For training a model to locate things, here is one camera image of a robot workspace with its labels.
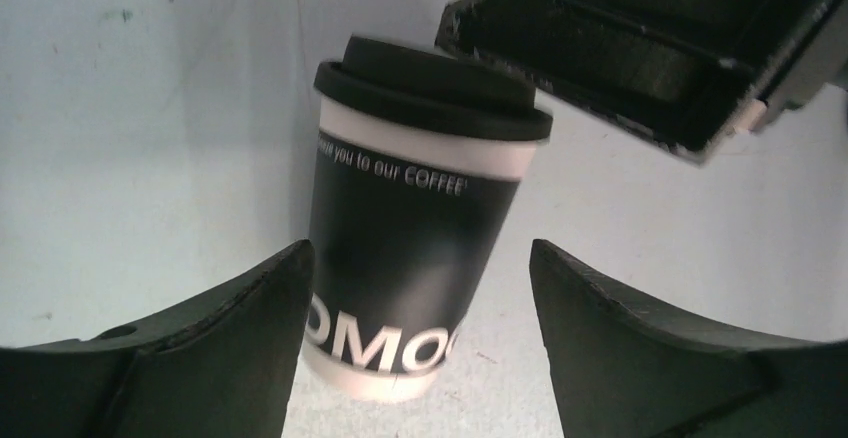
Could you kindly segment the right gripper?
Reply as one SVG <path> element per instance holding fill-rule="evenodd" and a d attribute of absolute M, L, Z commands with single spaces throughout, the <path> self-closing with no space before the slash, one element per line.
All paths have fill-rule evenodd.
<path fill-rule="evenodd" d="M 455 0 L 445 52 L 692 163 L 847 85 L 847 0 Z"/>

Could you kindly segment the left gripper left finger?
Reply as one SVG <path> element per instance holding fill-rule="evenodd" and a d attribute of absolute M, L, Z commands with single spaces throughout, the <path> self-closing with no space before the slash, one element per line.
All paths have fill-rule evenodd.
<path fill-rule="evenodd" d="M 297 241 L 89 340 L 1 352 L 5 437 L 278 437 L 312 296 Z"/>

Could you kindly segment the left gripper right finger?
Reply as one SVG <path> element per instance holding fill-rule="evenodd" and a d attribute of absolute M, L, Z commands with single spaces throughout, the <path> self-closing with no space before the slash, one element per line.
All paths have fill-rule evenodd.
<path fill-rule="evenodd" d="M 725 324 L 533 242 L 533 297 L 567 437 L 843 437 L 847 344 Z"/>

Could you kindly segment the black paper coffee cup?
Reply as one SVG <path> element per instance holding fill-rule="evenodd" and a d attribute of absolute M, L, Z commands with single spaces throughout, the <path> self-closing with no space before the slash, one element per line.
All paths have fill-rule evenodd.
<path fill-rule="evenodd" d="M 423 131 L 327 104 L 304 358 L 355 399 L 422 396 L 452 353 L 532 142 Z"/>

